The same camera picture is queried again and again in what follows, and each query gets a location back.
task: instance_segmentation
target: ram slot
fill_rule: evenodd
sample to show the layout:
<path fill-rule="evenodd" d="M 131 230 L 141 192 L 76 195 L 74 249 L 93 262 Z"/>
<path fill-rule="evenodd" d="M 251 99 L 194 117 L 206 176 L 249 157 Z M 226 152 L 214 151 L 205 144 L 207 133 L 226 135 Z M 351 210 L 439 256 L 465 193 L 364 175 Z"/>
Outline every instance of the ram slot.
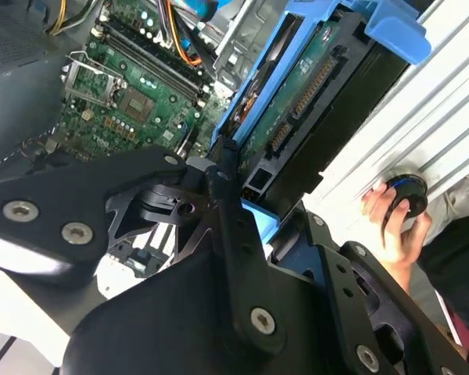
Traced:
<path fill-rule="evenodd" d="M 200 86 L 157 59 L 121 31 L 124 31 L 124 27 L 117 21 L 106 25 L 106 43 L 109 47 L 142 66 L 148 73 L 192 101 L 202 92 Z"/>

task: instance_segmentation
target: hand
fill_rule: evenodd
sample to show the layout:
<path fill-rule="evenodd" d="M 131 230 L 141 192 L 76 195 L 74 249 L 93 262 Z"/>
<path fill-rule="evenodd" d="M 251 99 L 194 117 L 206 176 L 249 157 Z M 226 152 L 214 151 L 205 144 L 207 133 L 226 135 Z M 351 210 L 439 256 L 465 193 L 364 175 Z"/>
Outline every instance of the hand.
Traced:
<path fill-rule="evenodd" d="M 403 199 L 392 211 L 384 227 L 385 215 L 396 197 L 396 190 L 379 184 L 361 200 L 361 212 L 368 218 L 369 231 L 374 240 L 370 248 L 375 258 L 408 291 L 412 265 L 419 257 L 425 236 L 431 226 L 431 217 L 423 212 L 415 219 L 411 229 L 401 233 L 410 203 Z"/>

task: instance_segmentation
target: metal screw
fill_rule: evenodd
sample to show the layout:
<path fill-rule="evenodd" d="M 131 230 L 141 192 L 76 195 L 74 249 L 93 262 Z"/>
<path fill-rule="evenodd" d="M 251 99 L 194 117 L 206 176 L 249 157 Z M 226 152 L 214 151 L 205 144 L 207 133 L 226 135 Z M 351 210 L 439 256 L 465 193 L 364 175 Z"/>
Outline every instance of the metal screw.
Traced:
<path fill-rule="evenodd" d="M 371 373 L 377 373 L 379 369 L 378 359 L 375 354 L 365 345 L 358 345 L 356 354 L 361 363 L 367 367 Z"/>
<path fill-rule="evenodd" d="M 272 334 L 276 329 L 276 323 L 269 312 L 261 307 L 256 307 L 250 313 L 252 325 L 261 334 Z"/>
<path fill-rule="evenodd" d="M 441 373 L 442 373 L 443 375 L 453 375 L 453 372 L 450 371 L 450 370 L 448 370 L 446 367 L 442 367 L 442 368 L 441 368 Z"/>
<path fill-rule="evenodd" d="M 222 170 L 217 171 L 217 176 L 219 176 L 220 178 L 224 178 L 226 181 L 229 181 L 229 176 Z"/>
<path fill-rule="evenodd" d="M 92 241 L 94 232 L 87 224 L 68 223 L 62 228 L 61 235 L 72 245 L 86 245 Z"/>
<path fill-rule="evenodd" d="M 313 220 L 320 227 L 322 227 L 325 224 L 325 222 L 319 216 L 313 216 Z"/>
<path fill-rule="evenodd" d="M 26 201 L 12 201 L 3 206 L 3 216 L 17 223 L 28 223 L 38 217 L 38 207 Z"/>
<path fill-rule="evenodd" d="M 177 161 L 177 159 L 175 159 L 173 156 L 170 156 L 170 155 L 165 155 L 165 161 L 169 164 L 172 164 L 172 165 L 177 165 L 179 164 L 179 162 Z"/>
<path fill-rule="evenodd" d="M 367 251 L 359 245 L 356 245 L 355 249 L 361 256 L 365 256 L 367 254 Z"/>

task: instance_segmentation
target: orange wire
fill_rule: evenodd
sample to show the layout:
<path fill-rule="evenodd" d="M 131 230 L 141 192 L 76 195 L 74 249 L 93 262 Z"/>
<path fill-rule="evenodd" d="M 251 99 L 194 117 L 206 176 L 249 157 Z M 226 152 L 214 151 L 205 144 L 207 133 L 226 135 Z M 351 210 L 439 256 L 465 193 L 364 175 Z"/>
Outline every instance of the orange wire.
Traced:
<path fill-rule="evenodd" d="M 174 37 L 174 43 L 177 48 L 177 51 L 179 52 L 179 55 L 185 62 L 193 66 L 197 66 L 198 64 L 202 63 L 202 60 L 199 57 L 195 60 L 190 60 L 189 57 L 186 55 L 186 53 L 183 51 L 181 44 L 179 43 L 179 37 L 177 34 L 177 29 L 175 27 L 174 15 L 172 13 L 172 6 L 170 5 L 170 0 L 165 0 L 165 2 L 166 2 L 168 16 L 170 20 L 170 28 L 172 29 L 172 36 Z"/>

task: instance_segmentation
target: blue plastic tab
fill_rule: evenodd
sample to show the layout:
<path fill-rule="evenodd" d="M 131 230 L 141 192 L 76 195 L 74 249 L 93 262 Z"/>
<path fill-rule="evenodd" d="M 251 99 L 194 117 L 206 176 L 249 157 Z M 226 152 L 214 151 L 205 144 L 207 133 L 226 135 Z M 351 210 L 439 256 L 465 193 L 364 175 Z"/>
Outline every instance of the blue plastic tab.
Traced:
<path fill-rule="evenodd" d="M 188 48 L 191 46 L 191 42 L 189 41 L 189 39 L 186 39 L 184 38 L 182 41 L 181 41 L 181 47 L 185 50 L 188 50 Z"/>
<path fill-rule="evenodd" d="M 274 97 L 274 94 L 276 94 L 283 80 L 287 77 L 297 58 L 313 36 L 318 23 L 328 20 L 339 4 L 361 13 L 365 18 L 369 19 L 365 27 L 365 34 L 386 48 L 389 48 L 407 62 L 418 64 L 429 57 L 431 45 L 425 39 L 425 29 L 417 23 L 418 11 L 403 0 L 291 0 L 281 15 L 271 37 L 268 39 L 266 47 L 254 64 L 252 72 L 234 97 L 229 110 L 226 111 L 223 119 L 214 130 L 212 145 L 217 139 L 220 129 L 231 117 L 233 110 L 243 98 L 251 79 L 262 66 L 264 57 L 272 41 L 276 38 L 277 32 L 281 28 L 287 14 L 293 13 L 303 16 L 303 22 L 264 85 L 245 121 L 243 121 L 234 135 L 233 139 L 240 146 L 245 143 L 259 118 L 266 111 L 270 100 Z"/>
<path fill-rule="evenodd" d="M 260 240 L 263 244 L 269 242 L 280 227 L 280 218 L 245 199 L 242 199 L 242 206 L 244 209 L 249 210 L 256 219 Z"/>
<path fill-rule="evenodd" d="M 418 11 L 403 0 L 352 1 L 349 7 L 370 19 L 365 34 L 412 64 L 431 53 L 425 29 L 417 23 Z"/>
<path fill-rule="evenodd" d="M 212 0 L 184 0 L 186 5 L 195 11 L 199 19 L 203 19 L 208 13 L 208 10 L 209 10 L 208 3 L 211 1 Z M 229 4 L 231 1 L 232 0 L 218 0 L 217 10 L 222 8 L 226 4 Z"/>

